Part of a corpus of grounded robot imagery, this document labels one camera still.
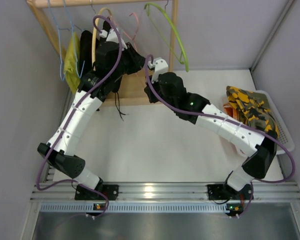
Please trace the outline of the camouflage trousers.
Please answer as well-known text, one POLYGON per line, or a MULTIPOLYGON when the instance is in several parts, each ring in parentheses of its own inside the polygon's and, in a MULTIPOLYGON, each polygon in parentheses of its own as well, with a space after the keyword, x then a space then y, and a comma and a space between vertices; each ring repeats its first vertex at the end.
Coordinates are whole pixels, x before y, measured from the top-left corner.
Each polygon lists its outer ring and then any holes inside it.
POLYGON ((239 112, 239 122, 271 135, 279 137, 278 124, 264 94, 243 90, 234 86, 226 87, 226 103, 230 103, 239 112))

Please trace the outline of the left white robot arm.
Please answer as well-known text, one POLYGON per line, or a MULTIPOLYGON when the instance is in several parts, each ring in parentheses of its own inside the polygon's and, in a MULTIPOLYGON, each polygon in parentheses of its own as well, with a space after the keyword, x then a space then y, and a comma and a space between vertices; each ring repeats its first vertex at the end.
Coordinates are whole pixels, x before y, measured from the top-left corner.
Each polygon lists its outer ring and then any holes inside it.
POLYGON ((50 166, 67 176, 67 181, 72 180, 92 192, 101 191, 103 180, 88 169, 84 159, 75 155, 77 144, 107 96, 119 90, 123 75, 137 73, 145 64, 145 58, 129 42, 102 42, 96 55, 92 69, 82 76, 73 103, 56 133, 37 148, 50 166))

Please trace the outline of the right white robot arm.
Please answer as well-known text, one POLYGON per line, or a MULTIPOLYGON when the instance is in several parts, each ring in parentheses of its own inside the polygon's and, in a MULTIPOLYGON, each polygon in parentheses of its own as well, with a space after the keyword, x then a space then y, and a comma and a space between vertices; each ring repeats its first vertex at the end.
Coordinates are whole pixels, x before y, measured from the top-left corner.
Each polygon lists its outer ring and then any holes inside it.
POLYGON ((246 160, 227 176, 222 190, 230 198, 253 180, 262 180, 277 154, 276 133, 253 129, 228 116, 205 97, 186 90, 173 72, 146 75, 144 89, 150 103, 161 102, 174 114, 195 126, 208 129, 242 150, 246 160))

